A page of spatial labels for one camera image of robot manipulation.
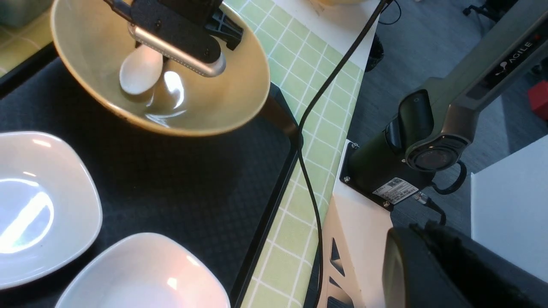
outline white egg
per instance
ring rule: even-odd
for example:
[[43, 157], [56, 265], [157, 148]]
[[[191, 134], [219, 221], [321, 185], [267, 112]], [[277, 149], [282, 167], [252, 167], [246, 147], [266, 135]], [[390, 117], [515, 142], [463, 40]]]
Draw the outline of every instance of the white egg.
[[150, 47], [137, 47], [120, 67], [120, 86], [131, 95], [141, 94], [152, 88], [162, 75], [162, 54]]

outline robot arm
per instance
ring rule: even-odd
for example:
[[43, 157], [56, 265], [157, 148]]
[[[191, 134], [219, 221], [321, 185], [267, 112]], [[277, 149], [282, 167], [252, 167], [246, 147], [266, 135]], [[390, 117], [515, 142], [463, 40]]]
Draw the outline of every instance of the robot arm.
[[341, 178], [388, 210], [432, 185], [473, 142], [479, 113], [548, 55], [547, 39], [548, 2], [520, 0], [447, 77], [429, 78], [383, 132], [349, 149]]

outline triangular cutout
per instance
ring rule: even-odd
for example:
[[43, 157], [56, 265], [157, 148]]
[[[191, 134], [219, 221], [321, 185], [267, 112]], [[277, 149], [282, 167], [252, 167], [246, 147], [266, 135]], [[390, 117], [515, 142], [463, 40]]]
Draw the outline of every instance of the triangular cutout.
[[331, 265], [343, 276], [344, 275], [344, 269], [343, 269], [343, 262], [341, 261], [339, 250], [337, 249], [337, 243], [335, 243], [335, 239], [331, 239], [331, 258], [329, 258], [329, 261], [331, 262]]
[[329, 278], [329, 283], [337, 287], [337, 290], [331, 290], [329, 294], [332, 296], [327, 297], [327, 308], [355, 308], [354, 302], [333, 278]]
[[329, 278], [329, 283], [331, 283], [332, 285], [336, 286], [336, 287], [339, 288], [339, 289], [342, 289], [341, 286], [338, 285], [338, 284], [333, 280], [333, 278], [331, 278], [331, 277]]

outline red object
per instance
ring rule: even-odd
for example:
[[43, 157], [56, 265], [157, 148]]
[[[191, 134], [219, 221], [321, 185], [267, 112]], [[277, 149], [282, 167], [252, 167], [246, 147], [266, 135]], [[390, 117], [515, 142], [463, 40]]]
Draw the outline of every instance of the red object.
[[531, 110], [541, 119], [548, 121], [548, 82], [541, 81], [527, 91]]

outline yellow bowl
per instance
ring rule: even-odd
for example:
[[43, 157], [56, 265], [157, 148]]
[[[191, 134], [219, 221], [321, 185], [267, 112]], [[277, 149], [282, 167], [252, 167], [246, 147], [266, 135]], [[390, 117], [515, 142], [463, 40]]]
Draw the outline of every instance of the yellow bowl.
[[253, 119], [269, 93], [266, 54], [253, 31], [225, 4], [221, 9], [244, 28], [235, 51], [221, 44], [226, 70], [202, 77], [168, 61], [149, 91], [132, 96], [119, 84], [119, 69], [134, 50], [127, 22], [101, 0], [55, 0], [55, 47], [71, 74], [91, 96], [118, 116], [169, 135], [207, 136], [236, 129]]

